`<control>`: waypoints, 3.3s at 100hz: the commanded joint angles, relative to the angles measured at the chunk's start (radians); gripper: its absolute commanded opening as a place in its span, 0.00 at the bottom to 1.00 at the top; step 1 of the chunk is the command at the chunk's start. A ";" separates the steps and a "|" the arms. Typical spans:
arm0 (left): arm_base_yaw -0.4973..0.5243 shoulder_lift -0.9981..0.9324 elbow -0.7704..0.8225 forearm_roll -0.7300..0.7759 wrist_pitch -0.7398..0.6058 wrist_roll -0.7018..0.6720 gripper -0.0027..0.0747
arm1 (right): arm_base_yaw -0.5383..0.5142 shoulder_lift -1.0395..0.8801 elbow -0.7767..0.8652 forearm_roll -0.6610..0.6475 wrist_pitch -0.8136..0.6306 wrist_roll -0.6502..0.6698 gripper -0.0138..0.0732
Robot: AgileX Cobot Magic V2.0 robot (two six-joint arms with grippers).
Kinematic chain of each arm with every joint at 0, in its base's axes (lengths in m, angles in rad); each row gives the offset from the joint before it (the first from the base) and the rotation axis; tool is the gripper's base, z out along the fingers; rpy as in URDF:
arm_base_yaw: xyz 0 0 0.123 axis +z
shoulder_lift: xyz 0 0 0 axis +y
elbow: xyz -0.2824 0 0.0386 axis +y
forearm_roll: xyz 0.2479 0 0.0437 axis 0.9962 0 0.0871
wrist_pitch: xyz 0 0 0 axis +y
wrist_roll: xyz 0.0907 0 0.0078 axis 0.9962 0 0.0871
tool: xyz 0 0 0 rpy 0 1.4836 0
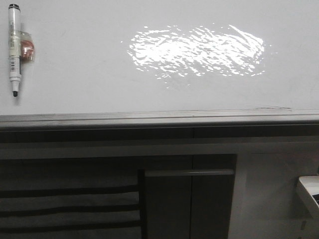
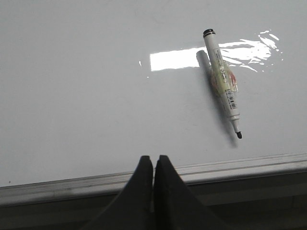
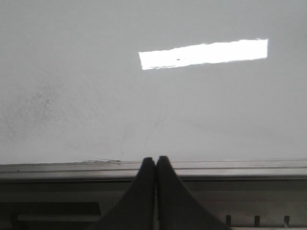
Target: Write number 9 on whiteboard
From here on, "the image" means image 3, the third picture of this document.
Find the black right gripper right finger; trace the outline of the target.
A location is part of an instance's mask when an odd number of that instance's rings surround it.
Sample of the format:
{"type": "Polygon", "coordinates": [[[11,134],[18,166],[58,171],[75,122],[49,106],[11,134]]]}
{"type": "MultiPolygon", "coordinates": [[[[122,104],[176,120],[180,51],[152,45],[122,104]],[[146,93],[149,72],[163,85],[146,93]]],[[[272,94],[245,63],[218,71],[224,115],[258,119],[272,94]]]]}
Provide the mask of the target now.
{"type": "Polygon", "coordinates": [[[196,201],[175,173],[167,156],[160,156],[158,159],[156,183],[159,229],[230,229],[196,201]]]}

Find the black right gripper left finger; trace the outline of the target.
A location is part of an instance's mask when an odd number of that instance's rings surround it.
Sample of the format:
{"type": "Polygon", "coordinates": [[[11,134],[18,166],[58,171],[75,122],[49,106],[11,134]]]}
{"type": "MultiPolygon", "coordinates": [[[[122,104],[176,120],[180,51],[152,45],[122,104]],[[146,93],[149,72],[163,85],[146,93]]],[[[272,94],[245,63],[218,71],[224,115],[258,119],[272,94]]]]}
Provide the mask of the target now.
{"type": "Polygon", "coordinates": [[[155,163],[144,158],[119,202],[89,230],[152,230],[154,226],[155,163]]]}

